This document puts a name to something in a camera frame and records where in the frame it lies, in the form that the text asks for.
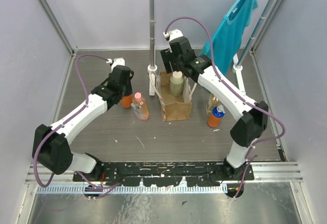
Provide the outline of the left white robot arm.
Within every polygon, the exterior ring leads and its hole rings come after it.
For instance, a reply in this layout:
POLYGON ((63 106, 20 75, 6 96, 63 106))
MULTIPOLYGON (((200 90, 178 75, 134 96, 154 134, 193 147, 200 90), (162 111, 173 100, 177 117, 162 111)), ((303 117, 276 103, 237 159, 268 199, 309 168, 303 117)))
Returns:
POLYGON ((99 180, 102 176, 100 160, 88 153, 72 152, 70 145, 90 122, 132 93, 133 76, 129 67, 115 66, 108 78, 63 119, 50 126, 39 125, 35 130, 32 157, 56 175, 73 170, 83 172, 90 181, 99 180))

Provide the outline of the blue pump bottle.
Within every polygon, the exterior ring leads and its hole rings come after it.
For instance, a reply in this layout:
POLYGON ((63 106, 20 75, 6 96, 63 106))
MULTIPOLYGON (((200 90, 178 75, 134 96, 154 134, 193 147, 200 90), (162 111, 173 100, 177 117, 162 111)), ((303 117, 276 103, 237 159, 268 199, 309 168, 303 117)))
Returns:
POLYGON ((121 100, 121 105, 123 108, 130 108, 131 104, 133 102, 133 95, 130 94, 128 96, 125 96, 122 100, 121 100))

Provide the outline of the orange bottle blue cap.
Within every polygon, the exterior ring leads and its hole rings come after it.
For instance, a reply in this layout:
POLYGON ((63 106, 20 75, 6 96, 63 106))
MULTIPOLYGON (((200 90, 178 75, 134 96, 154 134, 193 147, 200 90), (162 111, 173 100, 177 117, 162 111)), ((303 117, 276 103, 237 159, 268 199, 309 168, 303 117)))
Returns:
POLYGON ((224 110, 223 105, 215 106, 212 109, 212 112, 209 116, 209 119, 207 122, 208 126, 211 128, 218 127, 218 125, 220 124, 220 122, 224 116, 225 116, 225 110, 224 110))

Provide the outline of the amber bottle white cap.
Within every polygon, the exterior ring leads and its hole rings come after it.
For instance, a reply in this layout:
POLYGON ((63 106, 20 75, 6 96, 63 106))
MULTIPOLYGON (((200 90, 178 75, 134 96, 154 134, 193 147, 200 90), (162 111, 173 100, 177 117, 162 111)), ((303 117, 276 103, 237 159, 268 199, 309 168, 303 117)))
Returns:
POLYGON ((213 108, 216 106, 219 106, 219 105, 220 105, 220 100, 216 96, 214 96, 212 93, 210 93, 208 102, 206 105, 206 115, 210 116, 213 108))

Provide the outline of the pink cap clear bottle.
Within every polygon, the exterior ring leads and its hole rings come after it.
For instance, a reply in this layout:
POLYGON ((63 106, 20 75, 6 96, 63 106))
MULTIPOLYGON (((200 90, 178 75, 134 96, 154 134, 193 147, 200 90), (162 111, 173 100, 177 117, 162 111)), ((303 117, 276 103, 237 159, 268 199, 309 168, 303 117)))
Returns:
POLYGON ((134 94, 131 106, 135 112, 136 117, 140 120, 147 120, 150 117, 146 99, 140 92, 134 94))

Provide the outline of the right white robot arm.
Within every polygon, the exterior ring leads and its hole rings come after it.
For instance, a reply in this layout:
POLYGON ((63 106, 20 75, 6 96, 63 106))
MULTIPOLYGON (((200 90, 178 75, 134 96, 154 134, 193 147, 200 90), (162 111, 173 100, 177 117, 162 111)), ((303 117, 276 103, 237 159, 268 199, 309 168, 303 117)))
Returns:
POLYGON ((230 131, 232 146, 223 161, 225 176, 236 180, 245 166, 250 146, 263 134, 268 123, 268 105, 256 102, 236 88, 210 58, 197 56, 183 35, 165 34, 169 48, 160 52, 167 73, 180 71, 216 96, 229 110, 236 123, 230 131))

